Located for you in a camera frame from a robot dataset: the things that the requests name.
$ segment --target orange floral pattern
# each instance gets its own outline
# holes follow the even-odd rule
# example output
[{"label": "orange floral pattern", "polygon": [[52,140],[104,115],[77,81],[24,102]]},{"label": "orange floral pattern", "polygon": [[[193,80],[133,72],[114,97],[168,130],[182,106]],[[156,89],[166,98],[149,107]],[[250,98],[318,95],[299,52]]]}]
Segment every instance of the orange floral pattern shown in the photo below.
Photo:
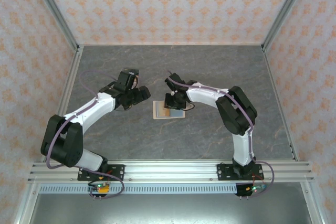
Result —
[{"label": "orange floral pattern", "polygon": [[299,156],[313,162],[336,220],[336,0],[297,0],[267,51]]},{"label": "orange floral pattern", "polygon": [[113,45],[261,44],[285,0],[56,1],[79,43]]},{"label": "orange floral pattern", "polygon": [[43,0],[0,0],[0,13],[0,216],[14,223],[74,53]]}]

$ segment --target small card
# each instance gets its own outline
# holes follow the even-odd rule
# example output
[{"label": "small card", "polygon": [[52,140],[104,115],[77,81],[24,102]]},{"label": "small card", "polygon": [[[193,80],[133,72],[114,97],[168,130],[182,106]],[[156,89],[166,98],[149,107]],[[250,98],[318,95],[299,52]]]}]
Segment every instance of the small card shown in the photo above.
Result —
[{"label": "small card", "polygon": [[172,110],[164,107],[164,101],[153,101],[153,118],[154,119],[173,119],[185,118],[183,110]]}]

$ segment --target wall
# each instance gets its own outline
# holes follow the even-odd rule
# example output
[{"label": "wall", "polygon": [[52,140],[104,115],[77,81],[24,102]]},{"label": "wall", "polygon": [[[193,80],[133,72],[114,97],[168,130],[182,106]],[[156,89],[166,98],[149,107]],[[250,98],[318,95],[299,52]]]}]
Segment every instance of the wall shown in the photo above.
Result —
[{"label": "wall", "polygon": [[0,215],[13,223],[74,53],[43,0],[0,0]]},{"label": "wall", "polygon": [[336,220],[336,0],[297,0],[267,52],[293,140]]},{"label": "wall", "polygon": [[56,0],[81,44],[261,44],[285,0]]}]

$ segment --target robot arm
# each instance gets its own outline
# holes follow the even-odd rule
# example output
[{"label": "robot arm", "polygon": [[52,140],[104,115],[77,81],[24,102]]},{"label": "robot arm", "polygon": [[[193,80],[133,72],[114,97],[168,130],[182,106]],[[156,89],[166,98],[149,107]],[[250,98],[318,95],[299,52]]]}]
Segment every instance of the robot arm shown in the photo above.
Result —
[{"label": "robot arm", "polygon": [[[185,83],[181,78],[173,73],[170,78],[178,83],[187,84],[195,88],[182,87],[174,84],[169,79],[165,82],[172,90],[172,93],[167,93],[165,97],[165,107],[169,109],[185,109],[187,102],[201,102],[212,107],[218,108],[225,127],[232,133],[234,142],[234,156],[233,162],[236,164],[237,172],[243,174],[246,167],[252,163],[249,151],[248,131],[250,125],[244,115],[238,108],[234,108],[231,100],[224,94],[213,90],[197,88],[203,86],[199,82],[189,81]],[[257,111],[247,99],[241,88],[234,86],[231,89],[218,89],[222,90],[231,96],[239,103],[239,105],[247,113],[253,124],[257,117]]]},{"label": "robot arm", "polygon": [[96,98],[89,101],[79,109],[66,114],[65,116],[54,115],[50,118],[46,133],[41,146],[41,153],[47,156],[50,143],[56,132],[67,119],[76,115],[57,137],[51,158],[67,167],[82,167],[102,173],[107,172],[107,159],[83,149],[83,134],[99,120],[103,115],[115,110],[119,106],[128,109],[142,101],[147,100],[151,95],[147,87],[133,88],[135,76],[121,72],[117,81],[114,81],[98,93],[97,103],[84,113],[77,116],[77,113],[93,104]]}]

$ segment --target black mounting plate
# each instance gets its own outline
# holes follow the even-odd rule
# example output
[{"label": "black mounting plate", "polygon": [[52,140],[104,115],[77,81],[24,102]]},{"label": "black mounting plate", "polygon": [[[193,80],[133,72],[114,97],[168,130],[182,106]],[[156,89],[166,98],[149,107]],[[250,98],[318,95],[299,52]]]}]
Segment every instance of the black mounting plate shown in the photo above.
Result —
[{"label": "black mounting plate", "polygon": [[[109,172],[110,170],[112,171],[110,174],[121,179],[122,181],[124,180],[124,174],[125,174],[125,165],[107,165],[107,172]],[[78,181],[94,181],[94,180],[98,180],[98,181],[117,181],[114,178],[110,178],[107,176],[104,176],[103,179],[99,179],[99,177],[101,177],[101,175],[97,175],[94,173],[90,173],[87,172],[86,170],[82,170],[82,171],[78,171],[78,177],[77,180]]]},{"label": "black mounting plate", "polygon": [[264,179],[263,167],[260,164],[254,164],[250,172],[243,176],[243,178],[239,178],[238,174],[236,174],[233,170],[233,164],[224,164],[220,163],[217,165],[217,177],[218,180],[260,180],[260,178],[252,177],[252,174],[259,175],[262,179]]}]

